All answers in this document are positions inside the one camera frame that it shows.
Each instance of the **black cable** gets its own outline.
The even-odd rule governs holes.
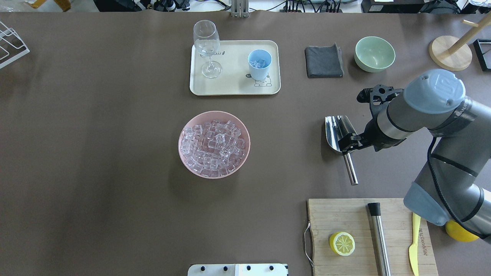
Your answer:
[[[275,7],[272,7],[271,9],[267,9],[266,11],[270,11],[270,10],[272,10],[272,9],[274,9],[274,8],[278,8],[279,6],[281,6],[281,5],[285,4],[286,2],[287,2],[287,1],[284,1],[284,2],[282,2],[281,4],[279,4],[279,5],[275,6]]]
[[[447,200],[443,196],[440,188],[440,184],[438,183],[438,179],[436,178],[435,170],[433,168],[433,163],[431,160],[431,152],[433,151],[433,147],[435,146],[436,143],[436,137],[433,137],[433,140],[431,141],[430,147],[428,147],[428,152],[426,154],[427,162],[428,162],[428,168],[430,169],[431,177],[433,178],[433,183],[435,184],[435,190],[438,193],[438,196],[440,197],[441,202],[447,209],[447,212],[450,214],[450,216],[455,220],[456,223],[458,223],[463,229],[467,230],[469,233],[472,233],[476,236],[478,236],[481,239],[486,238],[486,236],[477,233],[476,231],[468,228],[465,226],[462,221],[455,215],[455,213],[450,209],[450,206],[448,205]]]
[[[227,4],[225,4],[225,3],[223,3],[223,2],[222,2],[222,1],[220,1],[220,0],[195,0],[195,1],[197,1],[197,2],[215,1],[215,2],[219,3],[220,5],[224,6],[224,7],[225,7],[225,9],[224,9],[224,10],[228,10],[228,9],[230,8],[230,6],[229,6],[229,5],[227,5]]]
[[[330,5],[327,0],[322,2],[321,6],[319,7],[319,9],[316,11],[316,12],[321,12],[322,10],[322,7],[324,6],[324,4],[326,4],[326,12],[327,12],[327,8],[329,7],[328,5]]]
[[[312,3],[312,1],[311,1],[311,0],[308,0],[308,2],[309,2],[309,3],[310,3],[310,5],[312,6],[312,9],[314,9],[314,12],[316,12],[316,11],[315,11],[315,7],[314,7],[314,4]]]
[[[441,2],[447,2],[448,4],[452,5],[452,7],[434,7],[434,5],[436,5],[437,3],[441,3]],[[457,1],[454,1],[454,0],[437,0],[433,3],[432,7],[430,7],[429,5],[423,10],[423,11],[419,11],[419,13],[431,13],[433,10],[436,10],[436,9],[451,9],[453,10],[456,14],[459,14],[461,12],[461,9],[459,7],[459,5],[457,5]]]

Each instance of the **wine glass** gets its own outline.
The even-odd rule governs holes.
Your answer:
[[[222,71],[220,63],[212,61],[212,55],[218,51],[220,47],[220,38],[218,37],[217,27],[215,23],[209,20],[201,20],[194,24],[193,28],[194,46],[198,53],[202,56],[209,57],[203,67],[203,75],[214,79],[218,77]]]

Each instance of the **yellow lemon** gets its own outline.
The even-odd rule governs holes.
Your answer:
[[[349,256],[355,250],[355,239],[346,232],[336,232],[329,237],[332,251],[341,256]]]
[[[445,230],[450,237],[459,242],[468,243],[479,239],[478,236],[468,232],[455,221],[448,221],[445,224]]]

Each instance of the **wooden base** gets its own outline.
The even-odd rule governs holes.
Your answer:
[[[430,43],[428,51],[431,59],[441,68],[449,71],[461,71],[467,68],[472,61],[472,52],[467,44],[464,44],[455,53],[450,54],[448,49],[457,42],[459,38],[444,35],[437,37]]]

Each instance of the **green bowl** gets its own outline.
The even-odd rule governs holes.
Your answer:
[[[395,59],[396,52],[392,45],[380,37],[363,37],[355,46],[356,64],[370,73],[387,69]]]

